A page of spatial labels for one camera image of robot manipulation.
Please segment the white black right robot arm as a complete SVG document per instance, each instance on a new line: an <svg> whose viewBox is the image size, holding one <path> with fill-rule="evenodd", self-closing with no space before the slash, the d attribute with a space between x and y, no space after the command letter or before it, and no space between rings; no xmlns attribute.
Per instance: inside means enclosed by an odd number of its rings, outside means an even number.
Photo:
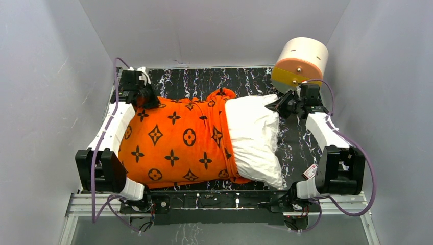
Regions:
<svg viewBox="0 0 433 245"><path fill-rule="evenodd" d="M305 126L315 138L321 158L315 170L305 181L295 182L288 191L288 206L301 211L308 199L328 195L358 195L362 190L365 157L337 134L330 113L319 102L320 86L302 83L298 91L288 91L284 96L266 105L266 108L288 118L299 114Z"/></svg>

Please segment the white pillow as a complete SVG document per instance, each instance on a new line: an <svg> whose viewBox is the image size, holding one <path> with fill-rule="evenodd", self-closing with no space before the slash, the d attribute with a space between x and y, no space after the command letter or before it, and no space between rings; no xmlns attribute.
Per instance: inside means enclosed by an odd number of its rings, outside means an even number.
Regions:
<svg viewBox="0 0 433 245"><path fill-rule="evenodd" d="M277 99L275 94L229 99L225 112L239 175L281 189L281 165L275 155L279 114L266 107Z"/></svg>

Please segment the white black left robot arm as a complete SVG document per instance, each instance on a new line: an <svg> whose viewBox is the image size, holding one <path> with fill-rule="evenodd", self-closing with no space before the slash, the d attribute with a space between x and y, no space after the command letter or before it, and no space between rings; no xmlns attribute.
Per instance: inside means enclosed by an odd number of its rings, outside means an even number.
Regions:
<svg viewBox="0 0 433 245"><path fill-rule="evenodd" d="M139 97L147 100L145 108L160 105L145 67L121 70L102 126L89 146L77 151L75 161L84 190L119 195L132 200L139 212L147 212L152 208L152 198L144 193L143 184L127 177L118 158L121 141L132 132L129 123L135 116Z"/></svg>

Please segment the orange patterned plush pillowcase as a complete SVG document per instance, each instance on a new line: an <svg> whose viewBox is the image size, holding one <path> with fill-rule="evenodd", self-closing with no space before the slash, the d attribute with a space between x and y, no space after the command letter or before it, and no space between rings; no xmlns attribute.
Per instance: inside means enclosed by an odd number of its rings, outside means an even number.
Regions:
<svg viewBox="0 0 433 245"><path fill-rule="evenodd" d="M152 109L139 97L119 147L127 177L150 189L212 180L248 183L237 169L226 118L225 104L235 97L220 88L204 100L160 97Z"/></svg>

